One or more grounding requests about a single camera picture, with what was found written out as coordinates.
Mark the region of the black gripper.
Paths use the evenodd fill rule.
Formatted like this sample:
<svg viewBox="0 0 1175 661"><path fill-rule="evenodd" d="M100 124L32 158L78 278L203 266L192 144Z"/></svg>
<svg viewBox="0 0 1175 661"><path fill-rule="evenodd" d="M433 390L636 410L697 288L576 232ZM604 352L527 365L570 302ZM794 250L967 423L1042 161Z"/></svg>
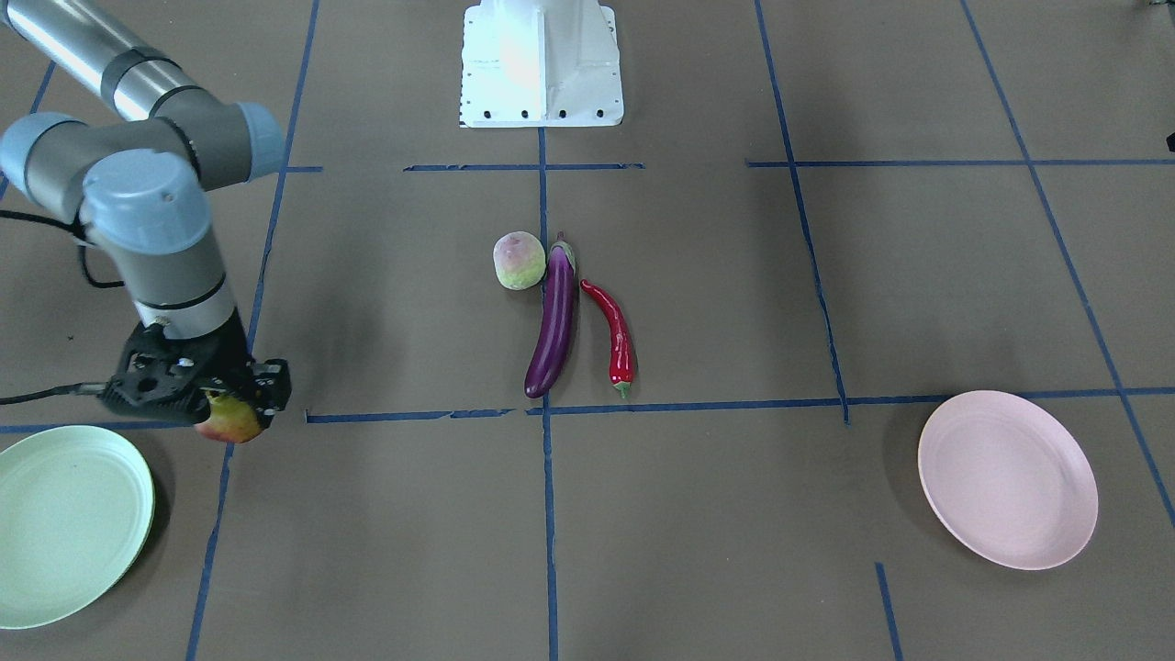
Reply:
<svg viewBox="0 0 1175 661"><path fill-rule="evenodd" d="M289 402L289 365L253 359L239 317L193 339L169 339L164 326L139 323L99 400L122 417L199 424L212 414L209 394L243 403L268 429L273 414Z"/></svg>

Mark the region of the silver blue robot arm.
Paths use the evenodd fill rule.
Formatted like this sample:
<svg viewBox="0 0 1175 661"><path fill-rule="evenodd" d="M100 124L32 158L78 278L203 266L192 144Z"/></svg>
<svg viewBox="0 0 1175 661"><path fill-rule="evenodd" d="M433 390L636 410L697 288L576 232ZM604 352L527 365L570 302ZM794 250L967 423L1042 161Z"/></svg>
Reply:
<svg viewBox="0 0 1175 661"><path fill-rule="evenodd" d="M247 443L286 409L286 360L255 360L231 294L208 193L281 171L286 140L261 104L227 104L92 1L5 1L4 26L118 113L93 127L56 112L4 131L4 178L105 251L139 315L114 375L6 398L59 394L122 417L192 424Z"/></svg>

